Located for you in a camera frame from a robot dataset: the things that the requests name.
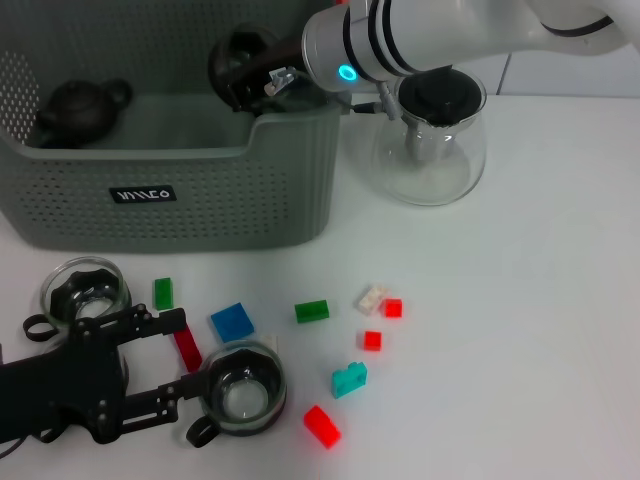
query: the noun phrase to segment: black teapot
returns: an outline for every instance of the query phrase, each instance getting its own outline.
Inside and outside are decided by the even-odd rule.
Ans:
[[[131,86],[121,79],[102,85],[66,82],[38,111],[38,125],[47,132],[41,148],[78,148],[101,139],[111,131],[118,113],[131,103],[132,97]]]

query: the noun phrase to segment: blue indicator light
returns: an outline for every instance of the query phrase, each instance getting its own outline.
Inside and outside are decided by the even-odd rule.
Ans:
[[[355,82],[358,79],[358,74],[351,65],[340,65],[338,73],[347,82]]]

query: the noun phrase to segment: gray plastic basket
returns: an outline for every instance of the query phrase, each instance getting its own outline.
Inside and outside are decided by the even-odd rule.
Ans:
[[[206,63],[233,25],[253,21],[285,35],[327,6],[0,0],[4,215],[30,243],[65,250],[202,251],[312,239],[329,215],[340,108],[257,120],[232,113],[212,92]],[[115,77],[136,97],[95,149],[30,146],[38,141],[35,113],[54,88]],[[127,203],[149,196],[171,201]]]

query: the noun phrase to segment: white wall tile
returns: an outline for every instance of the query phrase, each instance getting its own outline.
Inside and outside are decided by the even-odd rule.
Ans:
[[[631,45],[597,57],[514,53],[502,94],[640,97],[640,54]]]
[[[506,63],[507,55],[497,55],[495,57],[465,62],[460,64],[460,66],[477,76],[484,84],[489,95],[495,95],[498,91]]]

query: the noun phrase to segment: glass teapot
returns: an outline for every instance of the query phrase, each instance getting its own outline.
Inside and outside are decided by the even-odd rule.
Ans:
[[[402,120],[385,120],[373,155],[373,178],[391,195],[416,205],[446,205],[477,185],[486,143],[480,113],[484,86],[444,67],[400,80]]]

